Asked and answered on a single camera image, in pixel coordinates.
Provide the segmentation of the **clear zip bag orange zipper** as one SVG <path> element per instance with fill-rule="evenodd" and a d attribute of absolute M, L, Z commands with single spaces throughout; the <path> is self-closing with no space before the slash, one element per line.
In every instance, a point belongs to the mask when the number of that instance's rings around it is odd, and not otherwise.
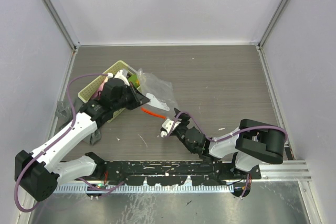
<path fill-rule="evenodd" d="M 159 79 L 152 73 L 144 72 L 141 68 L 137 72 L 137 79 L 141 93 L 150 100 L 143 106 L 145 111 L 161 118 L 174 117 L 174 109 L 178 109 L 179 106 L 172 84 Z"/>

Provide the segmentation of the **green toy lettuce leaf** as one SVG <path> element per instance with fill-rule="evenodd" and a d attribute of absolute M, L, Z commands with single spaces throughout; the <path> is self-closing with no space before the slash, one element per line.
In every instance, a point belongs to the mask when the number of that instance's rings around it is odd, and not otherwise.
<path fill-rule="evenodd" d="M 137 74 L 133 74 L 128 78 L 128 82 L 131 83 L 136 89 L 140 87 L 140 82 L 138 80 Z"/>

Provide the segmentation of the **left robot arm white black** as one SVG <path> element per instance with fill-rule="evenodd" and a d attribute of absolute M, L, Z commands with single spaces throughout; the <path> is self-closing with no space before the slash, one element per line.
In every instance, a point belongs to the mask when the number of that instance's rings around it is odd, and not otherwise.
<path fill-rule="evenodd" d="M 121 109 L 133 110 L 150 102 L 128 80 L 111 78 L 100 97 L 84 103 L 73 120 L 45 144 L 15 157 L 16 188 L 23 188 L 37 202 L 47 199 L 57 186 L 89 176 L 101 179 L 106 162 L 93 152 L 69 162 L 62 159 L 84 138 L 90 136 Z"/>

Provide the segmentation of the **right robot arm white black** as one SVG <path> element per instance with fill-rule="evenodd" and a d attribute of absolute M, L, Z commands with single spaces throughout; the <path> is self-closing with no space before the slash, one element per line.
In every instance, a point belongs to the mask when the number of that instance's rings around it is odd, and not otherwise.
<path fill-rule="evenodd" d="M 282 164 L 286 130 L 281 127 L 243 119 L 232 132 L 220 137 L 208 137 L 196 124 L 189 128 L 193 117 L 174 109 L 175 118 L 166 118 L 161 126 L 161 137 L 176 136 L 186 149 L 204 161 L 218 161 L 233 154 L 230 172 L 241 179 L 262 162 Z"/>

